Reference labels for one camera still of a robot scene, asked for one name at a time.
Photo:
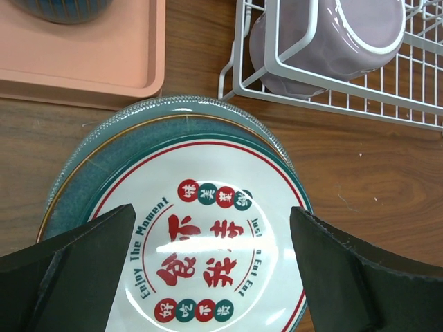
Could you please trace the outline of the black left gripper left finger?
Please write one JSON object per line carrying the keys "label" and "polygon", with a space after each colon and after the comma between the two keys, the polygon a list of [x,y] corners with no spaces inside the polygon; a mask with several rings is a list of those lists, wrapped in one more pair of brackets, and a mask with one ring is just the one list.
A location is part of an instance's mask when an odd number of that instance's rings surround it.
{"label": "black left gripper left finger", "polygon": [[2,331],[104,331],[136,213],[98,218],[1,257]]}

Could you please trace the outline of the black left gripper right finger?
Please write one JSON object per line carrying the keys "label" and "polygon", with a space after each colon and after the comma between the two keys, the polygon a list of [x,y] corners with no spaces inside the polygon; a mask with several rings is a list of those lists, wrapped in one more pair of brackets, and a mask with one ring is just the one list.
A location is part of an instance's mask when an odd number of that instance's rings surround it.
{"label": "black left gripper right finger", "polygon": [[315,331],[441,331],[442,268],[376,247],[293,207],[290,229]]}

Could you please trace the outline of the teal glazed floral plate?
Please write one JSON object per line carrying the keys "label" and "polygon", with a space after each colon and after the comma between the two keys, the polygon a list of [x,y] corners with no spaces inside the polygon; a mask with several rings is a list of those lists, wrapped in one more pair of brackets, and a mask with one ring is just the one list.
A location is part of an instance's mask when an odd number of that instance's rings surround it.
{"label": "teal glazed floral plate", "polygon": [[268,147],[258,130],[241,122],[203,114],[175,114],[149,120],[107,120],[78,146],[55,180],[37,234],[44,241],[82,225],[93,195],[108,178],[140,153],[197,134],[224,134]]}

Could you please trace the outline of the red Chinese text white plate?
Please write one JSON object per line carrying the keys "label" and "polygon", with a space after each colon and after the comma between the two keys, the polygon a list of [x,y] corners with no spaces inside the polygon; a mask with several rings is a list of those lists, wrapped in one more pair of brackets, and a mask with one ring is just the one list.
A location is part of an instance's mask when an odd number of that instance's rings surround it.
{"label": "red Chinese text white plate", "polygon": [[289,215],[311,204],[268,147],[198,134],[139,152],[90,200],[136,213],[108,331],[293,331],[307,301]]}

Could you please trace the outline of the purple mug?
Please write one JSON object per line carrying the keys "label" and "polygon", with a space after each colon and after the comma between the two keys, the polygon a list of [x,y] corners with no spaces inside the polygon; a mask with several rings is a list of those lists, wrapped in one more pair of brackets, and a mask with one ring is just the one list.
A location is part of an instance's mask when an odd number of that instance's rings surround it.
{"label": "purple mug", "polygon": [[[299,42],[308,27],[309,1],[280,1],[279,54]],[[285,64],[349,82],[374,71],[397,54],[404,38],[404,1],[319,1],[316,34]],[[254,23],[249,53],[255,70],[264,67],[266,13]],[[326,89],[264,74],[270,92],[307,99]]]}

